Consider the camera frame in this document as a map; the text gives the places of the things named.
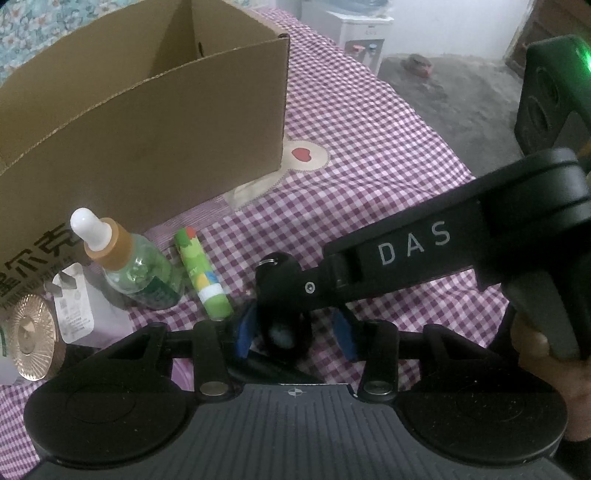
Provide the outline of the right human hand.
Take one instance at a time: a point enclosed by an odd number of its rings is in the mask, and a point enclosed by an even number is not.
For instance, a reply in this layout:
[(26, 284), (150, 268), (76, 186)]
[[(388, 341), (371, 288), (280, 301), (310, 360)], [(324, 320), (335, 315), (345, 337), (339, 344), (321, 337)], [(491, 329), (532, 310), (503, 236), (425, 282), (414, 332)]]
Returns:
[(568, 412), (565, 437), (579, 442), (590, 438), (590, 360), (560, 361), (550, 355), (549, 341), (524, 314), (515, 315), (511, 341), (519, 365), (552, 385)]

